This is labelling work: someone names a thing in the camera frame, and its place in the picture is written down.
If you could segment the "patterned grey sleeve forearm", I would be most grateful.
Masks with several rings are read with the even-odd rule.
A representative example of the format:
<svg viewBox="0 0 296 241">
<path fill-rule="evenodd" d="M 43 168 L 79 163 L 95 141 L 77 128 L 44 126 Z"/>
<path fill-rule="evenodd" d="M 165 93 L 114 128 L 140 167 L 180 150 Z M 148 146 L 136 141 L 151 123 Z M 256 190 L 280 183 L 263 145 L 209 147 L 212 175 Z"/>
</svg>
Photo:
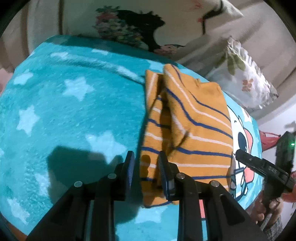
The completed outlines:
<svg viewBox="0 0 296 241">
<path fill-rule="evenodd" d="M 263 230 L 263 233 L 266 235 L 269 241 L 275 241 L 278 238 L 278 236 L 281 234 L 282 230 L 283 230 L 283 227 L 282 227 L 281 217 L 279 217 L 273 225 L 269 227 L 265 227 Z"/>
</svg>

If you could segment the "person's right hand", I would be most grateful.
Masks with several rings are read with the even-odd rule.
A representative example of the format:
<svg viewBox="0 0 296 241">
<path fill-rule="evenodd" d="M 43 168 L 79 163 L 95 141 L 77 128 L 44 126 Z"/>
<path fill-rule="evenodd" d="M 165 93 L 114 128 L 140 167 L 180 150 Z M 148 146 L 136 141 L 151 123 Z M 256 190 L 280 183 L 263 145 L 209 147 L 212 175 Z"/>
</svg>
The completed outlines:
<svg viewBox="0 0 296 241">
<path fill-rule="evenodd" d="M 283 209 L 283 199 L 281 197 L 278 197 L 270 201 L 269 208 L 266 208 L 266 206 L 262 203 L 263 198 L 264 191 L 261 191 L 255 200 L 254 206 L 251 210 L 250 217 L 255 223 L 258 223 L 264 221 L 265 215 L 271 211 L 272 216 L 268 224 L 266 225 L 267 227 L 269 227 L 275 224 L 276 221 L 279 219 Z"/>
</svg>

